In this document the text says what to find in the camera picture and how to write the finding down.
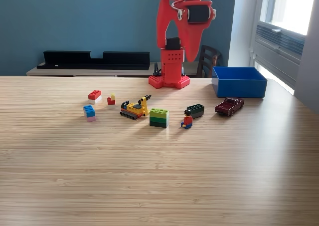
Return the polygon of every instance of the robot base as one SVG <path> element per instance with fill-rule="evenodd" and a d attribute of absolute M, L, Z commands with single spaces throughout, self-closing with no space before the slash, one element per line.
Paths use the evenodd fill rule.
<path fill-rule="evenodd" d="M 150 76 L 149 84 L 156 89 L 160 89 L 162 87 L 182 89 L 190 84 L 190 78 L 188 76 L 182 76 L 181 81 L 179 83 L 165 84 L 164 78 L 162 76 Z"/>

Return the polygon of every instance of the blue plastic box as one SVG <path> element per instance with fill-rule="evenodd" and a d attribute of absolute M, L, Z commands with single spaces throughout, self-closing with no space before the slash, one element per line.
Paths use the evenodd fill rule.
<path fill-rule="evenodd" d="M 264 98 L 267 79 L 254 67 L 214 67 L 217 97 Z"/>

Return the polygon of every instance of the black shelf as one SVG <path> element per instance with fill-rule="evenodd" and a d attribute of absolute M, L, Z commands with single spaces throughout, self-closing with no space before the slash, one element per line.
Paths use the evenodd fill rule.
<path fill-rule="evenodd" d="M 45 51 L 44 65 L 37 69 L 149 70 L 149 52 L 103 52 L 91 58 L 90 51 Z"/>

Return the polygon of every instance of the toy car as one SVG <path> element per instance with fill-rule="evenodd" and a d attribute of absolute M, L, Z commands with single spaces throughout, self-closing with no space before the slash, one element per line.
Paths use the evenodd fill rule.
<path fill-rule="evenodd" d="M 233 116 L 240 108 L 244 107 L 244 100 L 240 98 L 226 98 L 223 103 L 215 107 L 215 112 L 228 116 Z"/>

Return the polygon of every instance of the lego bulldozer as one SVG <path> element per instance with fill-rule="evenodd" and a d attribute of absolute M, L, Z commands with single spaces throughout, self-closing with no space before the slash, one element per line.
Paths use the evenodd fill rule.
<path fill-rule="evenodd" d="M 136 120 L 142 116 L 148 116 L 148 104 L 147 101 L 151 98 L 151 95 L 146 95 L 141 98 L 138 103 L 130 104 L 129 101 L 125 101 L 121 106 L 120 114 L 132 120 Z"/>

